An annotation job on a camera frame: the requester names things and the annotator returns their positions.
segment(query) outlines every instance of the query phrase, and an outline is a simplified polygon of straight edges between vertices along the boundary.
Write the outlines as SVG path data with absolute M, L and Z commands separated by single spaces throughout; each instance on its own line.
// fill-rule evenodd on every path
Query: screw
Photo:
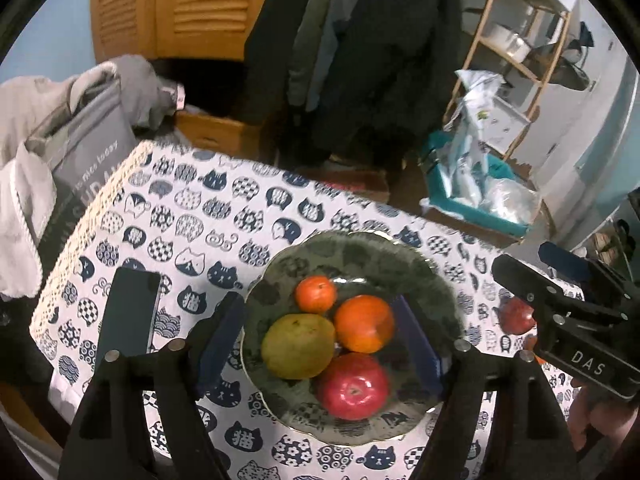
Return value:
M 526 363 L 532 363 L 536 356 L 531 350 L 520 350 L 520 358 Z
M 120 357 L 120 352 L 118 352 L 117 350 L 109 350 L 104 355 L 104 360 L 107 362 L 113 363 L 118 359 L 118 357 Z
M 177 352 L 178 350 L 182 350 L 185 344 L 184 339 L 177 337 L 176 339 L 171 339 L 171 341 L 169 341 L 168 347 L 172 352 Z
M 468 352 L 471 350 L 471 343 L 465 339 L 456 339 L 453 346 L 456 347 L 456 350 L 460 350 L 461 352 Z

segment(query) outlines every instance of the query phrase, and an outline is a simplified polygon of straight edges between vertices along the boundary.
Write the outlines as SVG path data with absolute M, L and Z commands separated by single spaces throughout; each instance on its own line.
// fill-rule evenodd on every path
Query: dark jacket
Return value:
M 352 152 L 361 130 L 417 144 L 441 127 L 459 68 L 461 7 L 461 0 L 358 0 L 321 93 L 314 144 Z
M 245 44 L 239 120 L 259 124 L 282 106 L 305 5 L 265 0 Z M 309 117 L 313 144 L 347 155 L 375 138 L 384 152 L 388 142 L 404 149 L 441 127 L 459 68 L 461 12 L 460 0 L 358 0 Z

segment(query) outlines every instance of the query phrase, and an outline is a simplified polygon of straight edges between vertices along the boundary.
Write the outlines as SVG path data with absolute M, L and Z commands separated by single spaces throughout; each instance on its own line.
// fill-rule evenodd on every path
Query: louvered door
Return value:
M 159 57 L 242 60 L 264 0 L 156 0 Z
M 98 62 L 121 54 L 156 57 L 156 0 L 91 0 Z

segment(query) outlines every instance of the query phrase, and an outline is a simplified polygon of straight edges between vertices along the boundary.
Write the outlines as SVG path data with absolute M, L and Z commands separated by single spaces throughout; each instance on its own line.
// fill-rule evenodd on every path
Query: finger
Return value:
M 571 435 L 571 441 L 576 451 L 581 450 L 586 443 L 586 429 L 589 425 L 589 406 L 587 389 L 582 389 L 574 402 L 569 407 L 569 418 L 567 419 L 567 427 Z
M 589 422 L 601 434 L 608 436 L 617 449 L 631 429 L 638 410 L 619 399 L 609 399 L 596 404 L 589 415 Z

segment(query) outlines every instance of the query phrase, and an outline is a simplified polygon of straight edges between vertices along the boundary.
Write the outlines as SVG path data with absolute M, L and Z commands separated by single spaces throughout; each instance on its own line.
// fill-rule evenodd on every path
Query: hand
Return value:
M 576 379 L 572 379 L 571 386 L 582 387 L 569 408 L 567 420 L 575 450 L 582 449 L 586 444 L 585 432 L 590 424 L 610 440 L 613 451 L 617 450 L 636 421 L 638 408 L 615 397 L 606 397 L 593 406 L 593 395 L 590 395 L 593 393 L 592 386 L 585 386 Z

